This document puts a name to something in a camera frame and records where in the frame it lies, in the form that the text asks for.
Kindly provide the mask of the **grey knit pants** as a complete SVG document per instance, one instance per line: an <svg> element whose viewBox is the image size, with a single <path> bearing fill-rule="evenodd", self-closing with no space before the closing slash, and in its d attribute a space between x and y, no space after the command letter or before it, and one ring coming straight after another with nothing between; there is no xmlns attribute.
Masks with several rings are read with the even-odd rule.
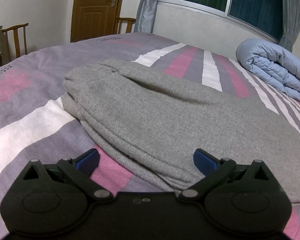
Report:
<svg viewBox="0 0 300 240"><path fill-rule="evenodd" d="M261 102L117 60L71 70L64 87L63 108L93 141L161 190L202 179L193 163L201 148L239 164L263 160L300 203L300 133Z"/></svg>

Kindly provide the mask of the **purple pink striped bed sheet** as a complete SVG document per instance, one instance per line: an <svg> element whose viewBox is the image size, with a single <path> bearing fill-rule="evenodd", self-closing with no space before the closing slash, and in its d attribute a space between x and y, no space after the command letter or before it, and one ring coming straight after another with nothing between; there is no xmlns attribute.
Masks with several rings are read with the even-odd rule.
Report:
<svg viewBox="0 0 300 240"><path fill-rule="evenodd" d="M75 67L106 59L134 61L253 99L300 133L300 103L222 55L144 33L45 48L0 67L0 203L29 160L51 164L95 146L81 124L63 109L63 79ZM6 234L0 215L0 239Z"/></svg>

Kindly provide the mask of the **folded light blue duvet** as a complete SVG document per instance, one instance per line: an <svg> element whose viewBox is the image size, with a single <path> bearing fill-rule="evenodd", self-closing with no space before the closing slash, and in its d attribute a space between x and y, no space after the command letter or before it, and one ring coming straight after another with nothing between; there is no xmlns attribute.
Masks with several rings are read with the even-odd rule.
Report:
<svg viewBox="0 0 300 240"><path fill-rule="evenodd" d="M238 45L236 59L263 82L300 102L300 59L290 51L263 39L249 38Z"/></svg>

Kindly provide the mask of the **wooden chair by door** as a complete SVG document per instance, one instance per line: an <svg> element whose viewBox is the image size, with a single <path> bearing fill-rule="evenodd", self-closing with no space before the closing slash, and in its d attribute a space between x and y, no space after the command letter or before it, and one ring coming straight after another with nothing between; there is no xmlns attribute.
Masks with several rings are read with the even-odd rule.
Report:
<svg viewBox="0 0 300 240"><path fill-rule="evenodd" d="M117 17L115 22L114 34L121 34L122 25L125 25L125 33L131 33L136 19L131 17Z"/></svg>

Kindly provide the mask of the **brown wooden door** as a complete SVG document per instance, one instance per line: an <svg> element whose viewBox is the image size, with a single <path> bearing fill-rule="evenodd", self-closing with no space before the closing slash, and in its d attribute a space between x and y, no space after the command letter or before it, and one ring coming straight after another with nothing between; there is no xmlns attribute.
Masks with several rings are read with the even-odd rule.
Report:
<svg viewBox="0 0 300 240"><path fill-rule="evenodd" d="M122 0L74 0L70 41L113 34L121 4Z"/></svg>

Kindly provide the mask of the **grey curtain by door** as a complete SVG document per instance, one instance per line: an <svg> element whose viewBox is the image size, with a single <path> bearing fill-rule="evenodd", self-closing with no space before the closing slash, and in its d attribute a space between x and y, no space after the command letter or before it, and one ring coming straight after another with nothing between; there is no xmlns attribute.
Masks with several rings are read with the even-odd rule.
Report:
<svg viewBox="0 0 300 240"><path fill-rule="evenodd" d="M140 0L134 24L135 33L152 33L158 0Z"/></svg>

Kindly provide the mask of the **grey curtain right side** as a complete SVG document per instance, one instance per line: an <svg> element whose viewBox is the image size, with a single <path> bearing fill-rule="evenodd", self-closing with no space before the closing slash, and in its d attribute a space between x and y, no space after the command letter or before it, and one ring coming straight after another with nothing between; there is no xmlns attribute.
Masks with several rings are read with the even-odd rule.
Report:
<svg viewBox="0 0 300 240"><path fill-rule="evenodd" d="M279 45L292 52L300 33L300 0L282 0L282 35Z"/></svg>

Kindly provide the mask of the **wooden chair by wall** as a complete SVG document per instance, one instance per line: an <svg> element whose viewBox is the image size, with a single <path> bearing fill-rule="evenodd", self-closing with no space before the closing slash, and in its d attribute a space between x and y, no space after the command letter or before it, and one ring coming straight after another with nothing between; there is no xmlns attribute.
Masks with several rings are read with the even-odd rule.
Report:
<svg viewBox="0 0 300 240"><path fill-rule="evenodd" d="M8 57L9 62L11 62L12 59L11 59L10 45L9 45L9 41L8 41L8 32L11 31L13 33L15 57L19 58L19 57L21 57L21 49L20 49L20 40L19 40L19 32L18 31L20 28L23 30L24 53L25 53L25 55L27 55L28 51L27 51L27 42L26 42L26 27L28 25L29 25L28 23L24 23L24 24L14 25L9 28L1 29L1 32L4 34L4 37L5 37L7 57Z"/></svg>

